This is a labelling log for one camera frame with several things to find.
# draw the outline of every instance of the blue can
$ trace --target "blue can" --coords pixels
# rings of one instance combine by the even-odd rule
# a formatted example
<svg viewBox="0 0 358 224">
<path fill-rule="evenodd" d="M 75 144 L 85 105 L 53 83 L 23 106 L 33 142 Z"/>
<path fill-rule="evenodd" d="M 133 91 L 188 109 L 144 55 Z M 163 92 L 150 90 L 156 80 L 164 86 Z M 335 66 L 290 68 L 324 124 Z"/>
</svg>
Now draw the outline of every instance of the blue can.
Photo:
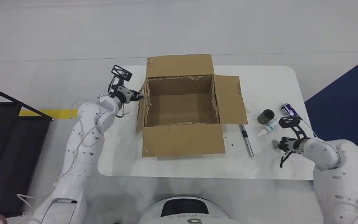
<svg viewBox="0 0 358 224">
<path fill-rule="evenodd" d="M 290 104 L 283 104 L 281 106 L 281 111 L 285 116 L 299 116 Z"/>
</svg>

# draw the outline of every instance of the table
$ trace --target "table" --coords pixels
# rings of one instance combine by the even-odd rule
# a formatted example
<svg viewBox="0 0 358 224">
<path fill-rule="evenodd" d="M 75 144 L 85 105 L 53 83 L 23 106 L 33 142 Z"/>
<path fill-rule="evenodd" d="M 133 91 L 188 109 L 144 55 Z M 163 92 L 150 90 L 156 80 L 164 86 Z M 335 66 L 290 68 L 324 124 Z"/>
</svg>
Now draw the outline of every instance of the table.
<svg viewBox="0 0 358 224">
<path fill-rule="evenodd" d="M 134 75 L 128 88 L 139 89 L 145 78 L 145 66 L 125 66 Z M 239 76 L 247 110 L 245 125 L 254 157 L 250 158 L 238 125 L 223 124 L 225 154 L 142 158 L 143 134 L 135 134 L 138 104 L 125 105 L 130 112 L 116 119 L 105 132 L 105 145 L 98 170 L 107 176 L 150 176 L 166 178 L 233 178 L 233 179 L 298 179 L 312 180 L 314 163 L 293 154 L 281 169 L 283 153 L 272 149 L 272 140 L 295 137 L 291 129 L 280 127 L 258 137 L 261 125 L 257 116 L 271 109 L 281 116 L 280 105 L 290 103 L 309 123 L 295 72 L 286 66 L 214 66 L 215 74 Z M 309 137 L 310 128 L 301 123 Z"/>
</svg>

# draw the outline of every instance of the pen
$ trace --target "pen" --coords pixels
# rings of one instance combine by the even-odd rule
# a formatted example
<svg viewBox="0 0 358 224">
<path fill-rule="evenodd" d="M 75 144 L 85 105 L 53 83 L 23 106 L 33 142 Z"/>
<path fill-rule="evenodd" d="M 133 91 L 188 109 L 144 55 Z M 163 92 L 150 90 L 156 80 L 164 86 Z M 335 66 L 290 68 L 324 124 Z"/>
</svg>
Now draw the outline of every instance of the pen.
<svg viewBox="0 0 358 224">
<path fill-rule="evenodd" d="M 245 141 L 245 145 L 246 145 L 248 155 L 250 157 L 253 157 L 252 148 L 251 148 L 250 142 L 248 140 L 248 136 L 247 136 L 247 132 L 245 130 L 245 127 L 242 124 L 239 124 L 239 126 L 240 126 L 240 130 L 241 130 L 241 133 L 242 133 L 242 137 L 244 138 L 244 141 Z"/>
</svg>

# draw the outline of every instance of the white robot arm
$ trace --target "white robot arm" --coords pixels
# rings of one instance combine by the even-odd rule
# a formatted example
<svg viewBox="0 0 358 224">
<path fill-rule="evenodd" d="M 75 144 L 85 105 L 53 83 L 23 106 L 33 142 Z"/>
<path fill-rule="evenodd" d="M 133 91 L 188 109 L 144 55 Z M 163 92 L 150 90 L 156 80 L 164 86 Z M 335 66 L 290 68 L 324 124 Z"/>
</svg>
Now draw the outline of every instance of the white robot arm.
<svg viewBox="0 0 358 224">
<path fill-rule="evenodd" d="M 69 137 L 63 168 L 54 190 L 36 209 L 30 223 L 82 223 L 86 214 L 86 189 L 96 169 L 107 131 L 123 104 L 138 101 L 143 94 L 124 86 L 132 74 L 114 66 L 108 94 L 85 102 L 78 109 L 79 122 Z"/>
<path fill-rule="evenodd" d="M 291 128 L 298 139 L 283 137 L 277 148 L 313 161 L 313 185 L 325 224 L 358 223 L 358 147 L 347 140 L 325 142 L 308 138 L 298 126 L 300 118 L 282 118 L 280 125 Z"/>
</svg>

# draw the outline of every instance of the open cardboard box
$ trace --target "open cardboard box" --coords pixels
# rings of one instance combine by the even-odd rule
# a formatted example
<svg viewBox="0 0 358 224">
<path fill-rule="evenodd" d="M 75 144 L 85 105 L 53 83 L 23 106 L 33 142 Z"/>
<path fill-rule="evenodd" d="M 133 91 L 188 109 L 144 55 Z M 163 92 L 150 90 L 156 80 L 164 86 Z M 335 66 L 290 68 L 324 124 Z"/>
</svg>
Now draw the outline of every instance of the open cardboard box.
<svg viewBox="0 0 358 224">
<path fill-rule="evenodd" d="M 148 58 L 137 133 L 142 157 L 225 153 L 221 124 L 247 124 L 237 76 L 218 76 L 210 54 Z"/>
</svg>

